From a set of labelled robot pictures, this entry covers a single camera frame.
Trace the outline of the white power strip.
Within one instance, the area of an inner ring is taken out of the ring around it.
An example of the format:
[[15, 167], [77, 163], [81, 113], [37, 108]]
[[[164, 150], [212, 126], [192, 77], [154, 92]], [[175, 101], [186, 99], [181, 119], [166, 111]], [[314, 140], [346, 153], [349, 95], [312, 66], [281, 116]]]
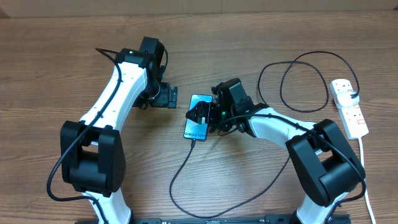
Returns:
[[[330, 83], [330, 89], [334, 102], [336, 94], [339, 91], [354, 91], [352, 84], [347, 79], [333, 80]], [[343, 109], [338, 108], [338, 112], [348, 139], [359, 139], [369, 133], [367, 124], [359, 107], [359, 103]]]

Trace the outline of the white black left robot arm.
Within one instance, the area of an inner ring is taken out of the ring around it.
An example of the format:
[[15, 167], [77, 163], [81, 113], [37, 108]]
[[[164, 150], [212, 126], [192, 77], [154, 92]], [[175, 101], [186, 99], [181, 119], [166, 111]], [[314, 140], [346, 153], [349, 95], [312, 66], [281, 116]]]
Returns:
[[121, 191], [126, 173], [121, 131], [133, 107], [176, 108], [178, 88], [162, 80], [168, 52], [159, 39], [144, 37], [138, 50], [99, 53], [112, 61], [113, 74], [93, 107], [79, 121], [63, 124], [54, 168], [80, 193], [71, 201], [91, 203], [94, 223], [133, 223]]

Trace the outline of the blue Galaxy S24 smartphone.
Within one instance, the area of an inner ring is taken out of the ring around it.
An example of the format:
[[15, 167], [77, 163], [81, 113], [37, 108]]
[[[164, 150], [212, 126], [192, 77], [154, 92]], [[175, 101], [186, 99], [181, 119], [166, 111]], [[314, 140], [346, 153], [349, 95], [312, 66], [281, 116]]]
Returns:
[[[210, 95], [197, 95], [191, 97], [189, 110], [192, 109], [199, 101], [212, 102], [213, 97]], [[194, 139], [197, 141], [205, 141], [207, 137], [208, 124], [197, 124], [189, 119], [186, 120], [183, 136], [185, 139]]]

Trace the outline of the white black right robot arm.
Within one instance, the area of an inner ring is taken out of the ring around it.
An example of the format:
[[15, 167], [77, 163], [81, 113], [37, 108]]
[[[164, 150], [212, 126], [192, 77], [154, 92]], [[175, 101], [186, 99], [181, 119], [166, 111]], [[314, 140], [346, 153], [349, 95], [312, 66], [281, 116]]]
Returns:
[[254, 104], [239, 78], [221, 82], [211, 92], [192, 95], [184, 138], [205, 141], [214, 131], [239, 131], [286, 149], [306, 193], [291, 223], [344, 222], [334, 212], [342, 203], [358, 199], [347, 195], [358, 184], [366, 184], [366, 174], [335, 122], [299, 121], [265, 103]]

